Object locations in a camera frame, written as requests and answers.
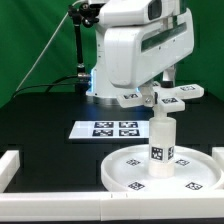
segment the black cable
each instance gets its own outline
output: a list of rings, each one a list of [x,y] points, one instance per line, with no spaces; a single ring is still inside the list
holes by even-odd
[[[77,82],[75,83],[61,83],[61,84],[41,84],[41,85],[35,85],[35,86],[28,86],[28,87],[24,87],[22,89],[19,89],[17,91],[15,91],[13,94],[12,94],[12,97],[11,99],[15,98],[15,96],[20,93],[21,91],[24,91],[24,90],[27,90],[27,89],[32,89],[32,88],[39,88],[39,87],[49,87],[49,86],[69,86],[69,85],[75,85],[77,84]]]
[[[68,79],[74,79],[74,78],[78,78],[77,75],[70,75],[70,76],[64,76],[60,79],[55,80],[52,84],[57,84],[59,82],[68,80]],[[48,93],[54,86],[48,86],[48,88],[45,90],[45,93]]]

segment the white cable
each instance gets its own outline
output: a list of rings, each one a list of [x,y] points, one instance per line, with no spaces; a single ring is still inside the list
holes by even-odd
[[[75,6],[76,4],[79,3],[83,3],[86,2],[86,0],[78,0],[75,1],[72,6]],[[43,57],[43,55],[45,54],[45,52],[47,51],[47,49],[49,48],[50,44],[52,43],[52,41],[54,40],[55,36],[57,35],[58,31],[60,30],[60,28],[62,27],[62,25],[64,24],[66,18],[68,16],[68,13],[65,14],[64,18],[62,19],[62,21],[60,22],[60,24],[58,25],[57,29],[55,30],[55,32],[53,33],[52,37],[50,38],[50,40],[48,41],[47,45],[45,46],[45,48],[43,49],[43,51],[41,52],[41,54],[39,55],[39,57],[37,58],[37,60],[35,61],[35,63],[33,64],[33,66],[31,67],[31,69],[29,70],[29,72],[25,75],[25,77],[23,78],[22,82],[18,85],[16,91],[18,91],[20,89],[20,87],[23,85],[23,83],[27,80],[27,78],[30,76],[30,74],[33,72],[33,70],[36,68],[37,64],[39,63],[40,59]]]

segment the green backdrop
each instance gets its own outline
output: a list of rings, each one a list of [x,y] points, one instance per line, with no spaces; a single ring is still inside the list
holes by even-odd
[[[0,0],[0,106],[10,99],[73,2]],[[179,63],[178,83],[199,83],[224,100],[224,1],[189,0],[188,6],[194,18],[195,49]],[[84,59],[90,71],[96,60],[94,28],[82,31]],[[68,18],[23,87],[51,83],[75,72],[74,33]],[[55,88],[62,90],[73,88]]]

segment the black table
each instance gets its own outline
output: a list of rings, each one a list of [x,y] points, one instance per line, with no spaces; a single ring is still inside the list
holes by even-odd
[[[177,120],[176,144],[211,155],[212,147],[224,146],[223,115],[224,102],[212,94],[186,101],[184,112],[170,114]],[[5,193],[104,191],[100,178],[104,157],[126,146],[146,144],[148,140],[73,141],[68,136],[74,122],[148,120],[152,116],[150,108],[96,105],[75,93],[18,95],[0,109],[0,153],[19,149],[21,159],[21,167]],[[223,223],[221,219],[125,223],[212,221]]]

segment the round white tray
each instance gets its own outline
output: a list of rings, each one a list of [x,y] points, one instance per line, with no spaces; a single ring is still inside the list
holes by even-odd
[[[198,191],[218,189],[223,172],[212,157],[196,150],[175,146],[175,173],[159,179],[148,174],[148,145],[120,149],[101,165],[101,178],[109,191]]]

